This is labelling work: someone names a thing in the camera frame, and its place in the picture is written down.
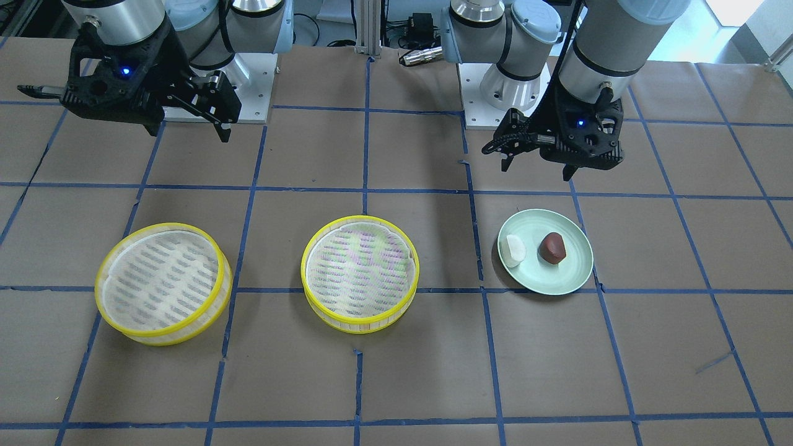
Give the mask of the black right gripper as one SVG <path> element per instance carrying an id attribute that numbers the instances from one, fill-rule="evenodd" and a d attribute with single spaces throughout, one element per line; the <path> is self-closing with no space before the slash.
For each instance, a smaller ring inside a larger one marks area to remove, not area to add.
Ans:
<path id="1" fill-rule="evenodd" d="M 65 89 L 17 85 L 29 98 L 61 99 L 80 118 L 142 125 L 156 136 L 164 107 L 178 107 L 211 123 L 223 143 L 240 118 L 242 104 L 227 74 L 193 74 L 186 51 L 165 17 L 138 43 L 102 42 L 93 22 L 84 22 L 71 48 Z"/>

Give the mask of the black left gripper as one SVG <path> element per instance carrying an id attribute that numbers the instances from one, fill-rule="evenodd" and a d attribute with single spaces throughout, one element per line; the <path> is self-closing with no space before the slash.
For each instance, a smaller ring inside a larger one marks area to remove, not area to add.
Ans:
<path id="1" fill-rule="evenodd" d="M 624 160 L 620 143 L 623 107 L 611 82 L 597 87 L 592 103 L 575 98 L 559 80 L 554 80 L 538 107 L 539 129 L 554 138 L 541 143 L 543 160 L 563 164 L 563 180 L 570 181 L 580 168 L 611 170 Z M 507 172 L 517 155 L 538 149 L 537 134 L 528 131 L 529 118 L 518 109 L 509 109 L 481 149 L 482 154 L 498 153 L 501 172 Z"/>

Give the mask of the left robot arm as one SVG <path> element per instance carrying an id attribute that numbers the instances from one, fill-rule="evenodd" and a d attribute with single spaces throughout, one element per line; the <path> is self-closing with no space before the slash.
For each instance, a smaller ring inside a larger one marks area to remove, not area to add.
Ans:
<path id="1" fill-rule="evenodd" d="M 538 151 L 563 164 L 563 180 L 581 168 L 622 163 L 622 96 L 688 1 L 577 1 L 564 45 L 543 94 L 517 99 L 541 80 L 563 21 L 544 1 L 451 1 L 439 29 L 451 63 L 487 63 L 480 88 L 504 110 L 485 155 L 501 155 L 506 172 L 520 154 Z"/>

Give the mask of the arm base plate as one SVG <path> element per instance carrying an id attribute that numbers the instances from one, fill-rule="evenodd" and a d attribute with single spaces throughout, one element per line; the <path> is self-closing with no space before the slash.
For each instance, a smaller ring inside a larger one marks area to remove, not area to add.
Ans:
<path id="1" fill-rule="evenodd" d="M 491 53 L 458 64 L 465 126 L 468 129 L 496 129 L 507 112 L 503 105 L 508 108 L 526 105 L 521 112 L 530 116 L 546 93 L 551 80 L 547 56 L 543 58 L 539 77 L 528 82 L 527 87 L 518 87 L 517 82 L 507 79 L 504 84 L 496 82 L 495 87 L 482 89 L 483 79 L 498 60 L 499 53 Z"/>
<path id="2" fill-rule="evenodd" d="M 277 71 L 278 55 L 270 53 L 236 53 L 226 59 L 226 65 L 193 64 L 199 76 L 209 76 L 213 71 L 226 74 L 241 109 L 237 122 L 241 124 L 266 124 L 270 99 Z"/>

